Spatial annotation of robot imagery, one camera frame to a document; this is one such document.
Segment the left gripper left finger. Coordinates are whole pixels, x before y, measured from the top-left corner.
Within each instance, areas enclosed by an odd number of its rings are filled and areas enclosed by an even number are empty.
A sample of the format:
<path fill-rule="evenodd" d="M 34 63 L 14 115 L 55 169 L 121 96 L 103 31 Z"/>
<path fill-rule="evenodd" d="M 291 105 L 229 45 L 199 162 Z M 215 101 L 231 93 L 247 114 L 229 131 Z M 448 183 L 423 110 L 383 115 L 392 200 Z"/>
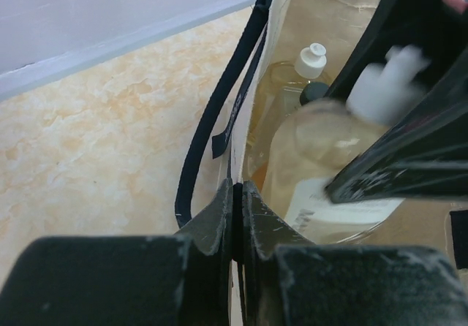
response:
<path fill-rule="evenodd" d="M 20 254 L 3 325 L 228 325 L 233 183 L 172 235 L 50 236 Z"/>

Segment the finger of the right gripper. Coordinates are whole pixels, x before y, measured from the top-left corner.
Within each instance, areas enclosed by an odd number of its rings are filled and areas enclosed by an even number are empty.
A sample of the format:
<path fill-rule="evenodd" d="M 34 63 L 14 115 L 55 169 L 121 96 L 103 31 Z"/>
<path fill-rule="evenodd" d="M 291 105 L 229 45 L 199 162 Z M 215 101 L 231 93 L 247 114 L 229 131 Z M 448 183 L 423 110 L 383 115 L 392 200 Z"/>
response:
<path fill-rule="evenodd" d="M 326 187 L 333 203 L 467 199 L 467 55 Z"/>

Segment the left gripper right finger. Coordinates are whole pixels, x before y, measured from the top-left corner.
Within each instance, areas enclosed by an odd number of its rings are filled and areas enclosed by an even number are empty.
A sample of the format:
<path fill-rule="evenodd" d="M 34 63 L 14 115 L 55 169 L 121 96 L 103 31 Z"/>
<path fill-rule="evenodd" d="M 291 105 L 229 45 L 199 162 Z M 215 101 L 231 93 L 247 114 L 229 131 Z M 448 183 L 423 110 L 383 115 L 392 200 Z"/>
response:
<path fill-rule="evenodd" d="M 465 325 L 467 293 L 426 246 L 317 246 L 241 189 L 245 325 Z"/>

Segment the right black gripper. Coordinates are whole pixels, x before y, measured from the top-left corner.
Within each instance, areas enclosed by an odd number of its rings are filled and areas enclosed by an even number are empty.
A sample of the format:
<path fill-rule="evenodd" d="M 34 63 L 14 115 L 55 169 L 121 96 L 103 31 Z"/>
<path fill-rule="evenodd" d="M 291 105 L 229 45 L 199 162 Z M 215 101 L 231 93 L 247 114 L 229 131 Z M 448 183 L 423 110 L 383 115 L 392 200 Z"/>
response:
<path fill-rule="evenodd" d="M 418 85 L 431 90 L 451 70 L 467 75 L 467 14 L 445 0 L 380 0 L 351 56 L 325 96 L 347 98 L 367 64 L 387 49 L 413 46 L 427 67 L 416 73 Z"/>

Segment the beige canvas tote bag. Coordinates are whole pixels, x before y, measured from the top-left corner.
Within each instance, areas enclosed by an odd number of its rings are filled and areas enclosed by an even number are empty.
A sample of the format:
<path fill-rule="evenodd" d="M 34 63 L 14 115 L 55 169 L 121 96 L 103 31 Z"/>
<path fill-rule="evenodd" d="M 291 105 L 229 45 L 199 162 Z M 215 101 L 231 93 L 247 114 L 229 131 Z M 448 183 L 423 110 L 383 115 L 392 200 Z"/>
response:
<path fill-rule="evenodd" d="M 380 0 L 256 0 L 235 52 L 212 93 L 184 161 L 175 199 L 183 228 L 214 198 L 222 181 L 233 183 L 231 263 L 240 264 L 243 225 L 237 178 L 246 169 L 247 130 L 257 85 L 269 64 L 290 57 L 309 41 L 328 49 L 331 85 L 371 21 Z M 467 199 L 405 198 L 378 230 L 337 246 L 426 246 L 441 252 L 467 293 Z"/>

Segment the yellow bottle white cap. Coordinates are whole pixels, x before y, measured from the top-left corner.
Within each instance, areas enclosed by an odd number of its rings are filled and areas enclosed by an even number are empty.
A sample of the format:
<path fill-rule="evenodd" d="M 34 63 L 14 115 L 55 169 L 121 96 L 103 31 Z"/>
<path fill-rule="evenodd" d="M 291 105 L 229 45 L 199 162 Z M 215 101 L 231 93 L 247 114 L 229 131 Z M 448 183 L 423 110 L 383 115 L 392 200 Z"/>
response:
<path fill-rule="evenodd" d="M 302 236 L 341 243 L 374 229 L 401 200 L 333 204 L 325 186 L 425 96 L 414 81 L 431 63 L 421 48 L 393 46 L 386 64 L 368 64 L 346 102 L 321 98 L 289 115 L 271 141 L 261 196 Z"/>

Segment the amber bottle white cap tall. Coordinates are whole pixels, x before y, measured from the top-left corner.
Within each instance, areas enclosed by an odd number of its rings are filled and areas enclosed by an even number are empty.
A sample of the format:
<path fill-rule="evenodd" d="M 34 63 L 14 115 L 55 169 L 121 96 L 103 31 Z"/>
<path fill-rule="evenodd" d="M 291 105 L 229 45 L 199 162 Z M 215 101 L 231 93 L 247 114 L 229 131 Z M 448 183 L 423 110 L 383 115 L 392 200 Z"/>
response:
<path fill-rule="evenodd" d="M 326 53 L 325 46 L 315 42 L 303 48 L 296 60 L 280 61 L 267 68 L 255 93 L 247 145 L 254 145 L 260 126 L 282 88 L 299 88 L 301 91 L 311 82 L 331 84 L 325 71 Z"/>

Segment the clear bottle dark cap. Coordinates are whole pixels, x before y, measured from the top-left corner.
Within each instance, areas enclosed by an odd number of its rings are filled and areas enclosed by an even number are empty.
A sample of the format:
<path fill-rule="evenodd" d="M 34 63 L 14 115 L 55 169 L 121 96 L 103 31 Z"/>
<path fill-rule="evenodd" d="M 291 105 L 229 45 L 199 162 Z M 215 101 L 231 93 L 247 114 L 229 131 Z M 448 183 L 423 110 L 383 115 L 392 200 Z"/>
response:
<path fill-rule="evenodd" d="M 282 119 L 295 112 L 299 107 L 325 96 L 329 85 L 311 82 L 303 88 L 284 87 L 280 92 L 280 111 Z"/>

